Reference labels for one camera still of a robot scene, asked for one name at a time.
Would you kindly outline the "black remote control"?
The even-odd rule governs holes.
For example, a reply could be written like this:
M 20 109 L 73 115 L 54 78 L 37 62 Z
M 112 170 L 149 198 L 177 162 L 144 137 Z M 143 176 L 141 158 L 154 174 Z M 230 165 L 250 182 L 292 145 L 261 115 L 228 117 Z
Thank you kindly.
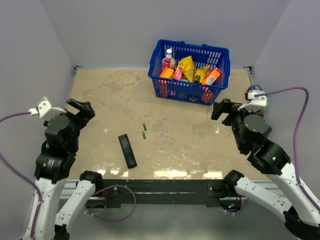
M 125 162 L 127 164 L 127 167 L 129 169 L 135 168 L 137 166 L 137 162 L 128 138 L 127 134 L 123 134 L 118 136 L 120 146 L 125 158 Z

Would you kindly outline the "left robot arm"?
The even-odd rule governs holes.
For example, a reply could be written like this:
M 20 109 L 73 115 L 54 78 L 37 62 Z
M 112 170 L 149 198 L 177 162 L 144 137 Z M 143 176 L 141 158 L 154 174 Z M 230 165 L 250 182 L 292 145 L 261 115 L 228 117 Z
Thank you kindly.
M 80 131 L 95 117 L 90 102 L 70 98 L 77 113 L 53 106 L 43 97 L 30 115 L 43 119 L 45 141 L 35 162 L 35 196 L 24 240 L 68 240 L 71 226 L 91 196 L 104 190 L 102 175 L 86 170 L 62 208 L 59 202 L 79 150 Z

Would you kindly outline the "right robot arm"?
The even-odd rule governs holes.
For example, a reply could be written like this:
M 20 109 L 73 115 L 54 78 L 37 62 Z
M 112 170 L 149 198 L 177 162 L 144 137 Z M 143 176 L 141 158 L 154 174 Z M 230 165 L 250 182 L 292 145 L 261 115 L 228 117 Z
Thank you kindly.
M 295 166 L 283 148 L 269 139 L 272 128 L 259 115 L 241 108 L 241 103 L 223 99 L 214 102 L 212 120 L 226 114 L 222 121 L 231 127 L 240 154 L 282 192 L 279 196 L 232 170 L 216 188 L 220 198 L 243 196 L 266 208 L 283 222 L 287 230 L 301 240 L 320 238 L 319 200 L 310 190 L 302 190 L 303 181 L 295 176 Z

